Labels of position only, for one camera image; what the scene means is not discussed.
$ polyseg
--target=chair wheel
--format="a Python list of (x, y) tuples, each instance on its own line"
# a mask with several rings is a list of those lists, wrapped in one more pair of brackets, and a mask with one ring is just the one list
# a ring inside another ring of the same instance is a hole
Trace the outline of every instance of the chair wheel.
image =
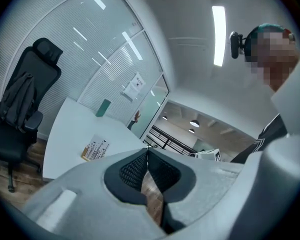
[(15, 192), (15, 187), (9, 185), (8, 190), (9, 190), (10, 193), (14, 193)]

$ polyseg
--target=paper document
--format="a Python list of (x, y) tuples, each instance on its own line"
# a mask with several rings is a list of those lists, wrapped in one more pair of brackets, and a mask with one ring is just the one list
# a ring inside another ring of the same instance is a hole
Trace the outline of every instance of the paper document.
[(125, 95), (127, 95), (130, 99), (135, 99), (139, 94), (138, 89), (130, 82), (128, 86), (123, 91)]
[(81, 157), (86, 161), (103, 158), (108, 147), (109, 143), (104, 138), (95, 134), (90, 143), (85, 147)]
[(146, 85), (146, 82), (143, 80), (141, 75), (137, 72), (130, 82), (133, 86), (140, 92), (141, 89)]

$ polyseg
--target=green object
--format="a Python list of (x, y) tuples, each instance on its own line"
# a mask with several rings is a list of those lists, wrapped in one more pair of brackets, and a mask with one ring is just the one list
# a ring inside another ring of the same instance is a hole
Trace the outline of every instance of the green object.
[(96, 112), (95, 116), (96, 116), (97, 118), (103, 117), (104, 114), (106, 113), (107, 109), (109, 108), (110, 104), (111, 104), (111, 101), (105, 99), (105, 100), (102, 102), (102, 104), (101, 104), (99, 110)]

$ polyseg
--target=headrest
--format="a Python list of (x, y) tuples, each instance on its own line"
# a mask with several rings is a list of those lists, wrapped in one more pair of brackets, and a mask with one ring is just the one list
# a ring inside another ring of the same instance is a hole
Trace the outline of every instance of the headrest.
[(59, 57), (64, 52), (49, 39), (43, 37), (35, 41), (32, 45), (34, 52), (46, 63), (57, 65)]

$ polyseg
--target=black office chair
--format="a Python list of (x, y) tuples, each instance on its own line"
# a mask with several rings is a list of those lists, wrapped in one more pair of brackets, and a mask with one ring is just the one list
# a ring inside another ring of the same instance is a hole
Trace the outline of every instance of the black office chair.
[(59, 79), (61, 69), (57, 66), (63, 51), (46, 38), (40, 38), (32, 46), (24, 49), (12, 77), (7, 84), (8, 89), (13, 80), (23, 74), (30, 73), (34, 77), (34, 113), (25, 120), (22, 133), (11, 125), (0, 123), (0, 160), (8, 162), (9, 185), (8, 190), (14, 192), (12, 171), (15, 164), (26, 161), (37, 167), (41, 172), (39, 163), (27, 157), (27, 150), (37, 141), (38, 127), (43, 119), (43, 114), (38, 111), (39, 104), (49, 88)]

